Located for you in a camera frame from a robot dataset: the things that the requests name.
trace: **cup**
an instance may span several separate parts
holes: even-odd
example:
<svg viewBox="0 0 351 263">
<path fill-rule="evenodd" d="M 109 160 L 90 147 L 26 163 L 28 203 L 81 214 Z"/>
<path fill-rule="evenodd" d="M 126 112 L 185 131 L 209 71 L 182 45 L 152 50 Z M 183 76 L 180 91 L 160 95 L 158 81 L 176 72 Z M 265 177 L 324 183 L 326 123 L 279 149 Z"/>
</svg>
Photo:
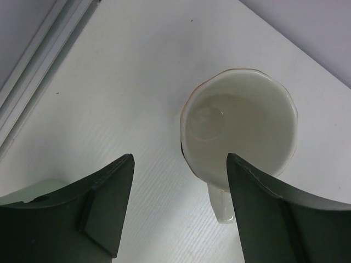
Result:
<svg viewBox="0 0 351 263">
<path fill-rule="evenodd" d="M 277 177 L 295 152 L 297 124 L 289 92 L 258 70 L 226 70 L 193 91 L 180 115 L 182 153 L 207 183 L 218 222 L 235 222 L 228 153 Z"/>
</svg>

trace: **white table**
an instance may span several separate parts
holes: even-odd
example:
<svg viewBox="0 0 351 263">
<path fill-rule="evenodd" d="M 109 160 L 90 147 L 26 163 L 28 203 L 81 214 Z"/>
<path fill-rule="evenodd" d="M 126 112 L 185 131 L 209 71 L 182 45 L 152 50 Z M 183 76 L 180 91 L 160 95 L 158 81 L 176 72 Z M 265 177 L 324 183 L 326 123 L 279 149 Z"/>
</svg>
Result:
<svg viewBox="0 0 351 263">
<path fill-rule="evenodd" d="M 299 113 L 280 179 L 351 203 L 351 90 L 237 0 L 104 0 L 0 164 L 0 195 L 76 181 L 130 152 L 136 167 L 114 262 L 243 262 L 179 149 L 191 91 L 227 68 L 282 83 Z"/>
</svg>

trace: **mug rim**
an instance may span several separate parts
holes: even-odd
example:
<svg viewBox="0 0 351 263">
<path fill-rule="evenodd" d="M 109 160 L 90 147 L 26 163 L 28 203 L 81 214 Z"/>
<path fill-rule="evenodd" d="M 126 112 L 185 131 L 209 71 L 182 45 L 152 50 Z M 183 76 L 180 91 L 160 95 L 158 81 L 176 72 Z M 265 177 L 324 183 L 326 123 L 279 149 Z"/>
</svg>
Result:
<svg viewBox="0 0 351 263">
<path fill-rule="evenodd" d="M 280 84 L 278 81 L 274 80 L 273 78 L 271 78 L 270 76 L 268 76 L 267 74 L 265 74 L 264 72 L 260 71 L 260 70 L 257 70 L 257 69 L 254 69 L 254 68 L 230 68 L 230 69 L 227 69 L 225 71 L 222 71 L 218 74 L 216 74 L 215 76 L 213 76 L 212 78 L 206 80 L 205 82 L 201 83 L 199 86 L 197 86 L 190 94 L 190 96 L 188 97 L 183 109 L 182 109 L 182 112 L 180 114 L 180 146 L 181 146 L 181 150 L 182 150 L 182 155 L 188 165 L 188 167 L 190 168 L 190 170 L 192 171 L 192 173 L 197 177 L 199 178 L 200 180 L 204 181 L 205 183 L 207 184 L 210 184 L 211 186 L 219 189 L 219 190 L 222 190 L 224 192 L 229 192 L 228 189 L 222 189 L 221 187 L 218 187 L 217 185 L 207 181 L 207 180 L 204 180 L 203 178 L 199 177 L 194 169 L 191 167 L 187 157 L 186 157 L 186 154 L 184 153 L 184 144 L 183 144 L 183 141 L 184 141 L 184 137 L 185 137 L 185 114 L 188 112 L 188 109 L 190 108 L 190 106 L 192 105 L 192 102 L 193 100 L 197 97 L 196 94 L 198 92 L 200 92 L 201 88 L 203 88 L 208 82 L 212 81 L 213 79 L 215 78 L 218 78 L 220 75 L 224 74 L 224 73 L 227 73 L 229 71 L 236 71 L 238 73 L 255 73 L 255 74 L 258 74 L 260 75 L 261 77 L 264 77 L 266 79 L 268 79 L 269 81 L 273 82 L 277 87 L 281 88 L 287 95 L 288 97 L 288 100 L 289 100 L 289 103 L 290 103 L 290 106 L 291 108 L 293 109 L 293 120 L 294 120 L 294 126 L 293 126 L 293 137 L 292 137 L 292 146 L 291 146 L 291 149 L 287 155 L 287 158 L 286 160 L 284 161 L 284 163 L 281 165 L 280 169 L 278 170 L 278 172 L 276 172 L 274 175 L 274 177 L 278 177 L 287 167 L 287 165 L 290 163 L 292 157 L 294 156 L 295 154 L 295 151 L 296 151 L 296 146 L 297 146 L 297 129 L 298 129 L 298 112 L 297 112 L 297 109 L 296 109 L 296 106 L 295 106 L 295 103 L 293 102 L 292 100 L 292 97 L 289 93 L 289 91 L 282 85 Z"/>
</svg>

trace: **mug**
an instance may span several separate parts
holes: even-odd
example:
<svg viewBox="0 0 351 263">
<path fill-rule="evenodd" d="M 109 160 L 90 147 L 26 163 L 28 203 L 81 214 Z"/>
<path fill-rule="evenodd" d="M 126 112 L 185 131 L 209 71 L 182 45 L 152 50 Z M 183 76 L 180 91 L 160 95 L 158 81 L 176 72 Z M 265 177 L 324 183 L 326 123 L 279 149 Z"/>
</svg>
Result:
<svg viewBox="0 0 351 263">
<path fill-rule="evenodd" d="M 182 153 L 207 183 L 218 222 L 235 222 L 228 153 L 277 177 L 295 152 L 297 124 L 289 92 L 258 70 L 226 70 L 191 93 L 180 115 Z"/>
</svg>

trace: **mug handle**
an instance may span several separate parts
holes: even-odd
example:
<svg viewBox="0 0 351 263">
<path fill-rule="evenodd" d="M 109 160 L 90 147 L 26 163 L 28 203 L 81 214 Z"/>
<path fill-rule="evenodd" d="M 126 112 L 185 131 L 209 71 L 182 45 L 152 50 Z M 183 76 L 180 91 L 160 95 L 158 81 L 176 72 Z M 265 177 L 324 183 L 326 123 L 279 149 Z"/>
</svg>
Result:
<svg viewBox="0 0 351 263">
<path fill-rule="evenodd" d="M 207 188 L 217 221 L 221 224 L 234 223 L 236 220 L 231 194 L 215 188 L 210 184 L 207 184 Z"/>
</svg>

